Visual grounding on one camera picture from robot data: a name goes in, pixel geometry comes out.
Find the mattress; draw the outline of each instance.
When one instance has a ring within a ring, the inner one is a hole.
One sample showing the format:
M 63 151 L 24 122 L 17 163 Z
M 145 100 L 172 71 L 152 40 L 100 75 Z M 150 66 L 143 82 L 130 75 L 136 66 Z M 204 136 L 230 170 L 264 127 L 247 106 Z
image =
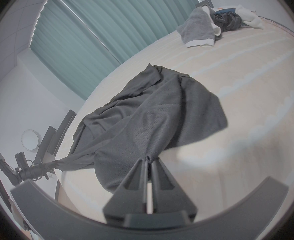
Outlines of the mattress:
M 264 30 L 223 33 L 214 47 L 186 48 L 175 31 L 107 76 L 73 120 L 56 158 L 67 156 L 77 125 L 104 106 L 148 63 L 189 74 L 216 94 L 228 127 L 205 140 L 166 150 L 160 158 L 198 208 L 196 221 L 234 205 L 267 176 L 290 186 L 281 216 L 294 198 L 294 34 L 264 20 Z M 105 222 L 111 193 L 94 169 L 55 170 L 86 217 Z

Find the curtain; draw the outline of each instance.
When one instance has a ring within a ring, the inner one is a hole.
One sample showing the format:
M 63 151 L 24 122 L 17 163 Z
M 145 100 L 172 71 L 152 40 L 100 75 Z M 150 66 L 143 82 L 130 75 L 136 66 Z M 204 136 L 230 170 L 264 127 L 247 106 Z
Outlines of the curtain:
M 30 48 L 63 83 L 87 99 L 117 66 L 183 24 L 196 3 L 48 0 Z

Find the clothing pile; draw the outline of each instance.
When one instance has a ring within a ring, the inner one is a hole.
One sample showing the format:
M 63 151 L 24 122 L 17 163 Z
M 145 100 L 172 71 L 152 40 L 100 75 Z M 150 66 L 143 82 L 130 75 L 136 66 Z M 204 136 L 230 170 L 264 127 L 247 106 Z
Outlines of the clothing pile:
M 195 8 L 177 31 L 187 47 L 214 46 L 215 41 L 222 38 L 222 32 L 241 27 L 263 29 L 263 23 L 255 13 L 241 5 L 217 11 L 204 5 Z
M 165 149 L 200 141 L 226 126 L 217 96 L 187 74 L 149 64 L 81 121 L 67 157 L 46 166 L 95 168 L 101 185 L 113 193 L 139 158 L 151 163 Z

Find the ceiling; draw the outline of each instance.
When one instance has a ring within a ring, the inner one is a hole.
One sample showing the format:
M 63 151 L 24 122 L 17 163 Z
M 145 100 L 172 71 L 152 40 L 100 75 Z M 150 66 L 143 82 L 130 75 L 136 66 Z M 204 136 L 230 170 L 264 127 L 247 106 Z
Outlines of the ceiling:
M 16 0 L 0 22 L 0 81 L 17 65 L 17 54 L 29 46 L 45 0 Z

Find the black crumpled garment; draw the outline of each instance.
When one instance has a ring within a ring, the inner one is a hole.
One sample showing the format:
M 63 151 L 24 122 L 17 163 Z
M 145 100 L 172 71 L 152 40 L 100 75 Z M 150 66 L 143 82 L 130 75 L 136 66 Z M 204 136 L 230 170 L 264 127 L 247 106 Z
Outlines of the black crumpled garment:
M 233 12 L 211 14 L 215 25 L 221 28 L 222 32 L 237 30 L 241 27 L 241 17 Z
M 149 64 L 108 104 L 88 114 L 70 154 L 46 167 L 95 168 L 101 185 L 113 193 L 139 158 L 152 162 L 165 149 L 200 141 L 226 126 L 217 96 L 187 74 Z

